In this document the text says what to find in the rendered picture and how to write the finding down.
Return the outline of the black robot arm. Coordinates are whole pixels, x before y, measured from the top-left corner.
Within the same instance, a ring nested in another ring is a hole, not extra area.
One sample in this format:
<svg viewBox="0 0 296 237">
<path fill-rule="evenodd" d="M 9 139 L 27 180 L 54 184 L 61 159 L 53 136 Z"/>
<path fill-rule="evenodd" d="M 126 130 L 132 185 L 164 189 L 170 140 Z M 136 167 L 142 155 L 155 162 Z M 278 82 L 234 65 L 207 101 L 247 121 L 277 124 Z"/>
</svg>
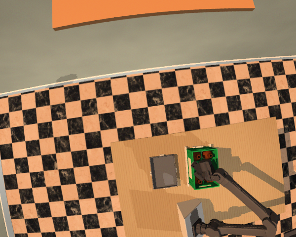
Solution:
<svg viewBox="0 0 296 237">
<path fill-rule="evenodd" d="M 248 225 L 248 224 L 227 224 L 218 219 L 210 220 L 210 223 L 205 224 L 199 218 L 192 225 L 193 236 L 205 234 L 209 237 L 216 237 L 224 234 L 259 236 L 259 237 L 275 237 L 278 224 L 278 215 L 266 208 L 245 189 L 243 189 L 233 178 L 223 169 L 214 169 L 210 159 L 201 160 L 199 163 L 194 161 L 191 164 L 197 174 L 206 181 L 216 181 L 223 187 L 232 192 L 240 199 L 247 207 L 249 207 L 261 220 L 263 225 Z"/>
</svg>

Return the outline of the green plastic crate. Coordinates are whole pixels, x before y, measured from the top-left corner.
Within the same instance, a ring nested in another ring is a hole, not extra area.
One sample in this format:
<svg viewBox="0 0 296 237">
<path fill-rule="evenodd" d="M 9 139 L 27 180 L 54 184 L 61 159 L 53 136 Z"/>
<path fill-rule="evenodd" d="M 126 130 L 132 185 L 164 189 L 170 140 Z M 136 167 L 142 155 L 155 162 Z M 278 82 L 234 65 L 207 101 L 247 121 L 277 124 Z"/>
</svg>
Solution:
<svg viewBox="0 0 296 237">
<path fill-rule="evenodd" d="M 202 158 L 202 151 L 209 151 L 210 150 L 212 152 L 212 154 L 213 154 L 213 156 L 210 158 L 210 160 L 211 160 L 211 162 L 212 162 L 212 164 L 214 166 L 214 169 L 216 170 L 216 169 L 219 168 L 218 149 L 213 148 L 213 147 L 206 147 L 204 149 L 202 149 L 202 148 L 188 148 L 188 149 L 186 149 L 187 150 L 189 184 L 194 188 L 194 190 L 214 188 L 214 187 L 219 187 L 220 186 L 216 181 L 207 183 L 204 180 L 202 181 L 202 184 L 199 184 L 199 185 L 195 184 L 195 175 L 194 175 L 194 173 L 196 172 L 196 170 L 193 167 L 191 167 L 191 164 L 195 161 L 195 160 L 193 161 L 193 152 L 200 152 L 201 153 L 200 160 L 196 161 L 196 162 L 199 163 L 199 161 L 204 159 L 204 158 Z"/>
</svg>

